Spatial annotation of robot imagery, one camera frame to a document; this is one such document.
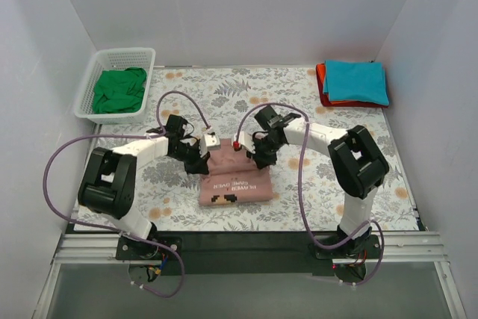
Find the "pink t shirt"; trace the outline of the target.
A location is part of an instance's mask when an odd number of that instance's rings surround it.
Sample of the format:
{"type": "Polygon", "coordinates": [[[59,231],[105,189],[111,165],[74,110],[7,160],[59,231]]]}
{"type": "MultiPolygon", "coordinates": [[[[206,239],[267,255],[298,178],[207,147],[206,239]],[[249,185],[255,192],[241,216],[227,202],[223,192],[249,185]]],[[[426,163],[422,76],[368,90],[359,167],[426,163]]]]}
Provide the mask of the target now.
{"type": "Polygon", "coordinates": [[[211,151],[208,170],[209,174],[203,175],[200,182],[202,206],[264,202],[273,198],[270,170],[258,169],[244,150],[233,149],[230,139],[222,139],[220,148],[211,151]]]}

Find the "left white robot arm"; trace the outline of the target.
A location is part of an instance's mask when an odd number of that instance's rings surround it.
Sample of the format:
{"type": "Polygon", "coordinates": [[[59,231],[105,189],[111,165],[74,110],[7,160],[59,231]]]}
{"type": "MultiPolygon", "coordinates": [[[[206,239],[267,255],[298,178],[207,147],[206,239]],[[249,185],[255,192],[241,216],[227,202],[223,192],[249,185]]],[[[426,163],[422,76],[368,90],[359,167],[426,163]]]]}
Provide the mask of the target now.
{"type": "Polygon", "coordinates": [[[165,128],[153,128],[133,141],[106,149],[96,147],[90,154],[78,190],[78,204],[100,214],[120,232],[134,239],[133,250],[144,259],[153,258],[159,249],[154,223],[134,206],[137,170],[158,158],[168,157],[184,165],[188,174],[208,175],[208,141],[204,134],[194,140],[186,133],[188,121],[172,115],[165,128]]]}

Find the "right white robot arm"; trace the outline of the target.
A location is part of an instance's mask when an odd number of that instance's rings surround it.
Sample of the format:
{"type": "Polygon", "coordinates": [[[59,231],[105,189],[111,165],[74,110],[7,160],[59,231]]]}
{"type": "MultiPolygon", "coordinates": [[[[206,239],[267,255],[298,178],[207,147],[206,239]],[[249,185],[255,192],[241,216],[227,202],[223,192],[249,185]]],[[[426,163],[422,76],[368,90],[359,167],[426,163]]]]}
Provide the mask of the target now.
{"type": "Polygon", "coordinates": [[[274,165],[277,152],[285,145],[301,147],[298,169],[299,211],[314,245],[355,257],[365,248],[373,221],[370,218],[375,195],[389,172],[389,165],[370,132],[364,126],[332,128],[312,122],[298,109],[285,116],[274,110],[275,102],[255,107],[254,116],[262,130],[248,134],[237,130],[233,147],[244,148],[259,169],[274,165]],[[318,241],[308,224],[302,198],[302,167],[307,149],[330,158],[335,177],[344,192],[344,213],[337,227],[337,242],[318,241]]]}

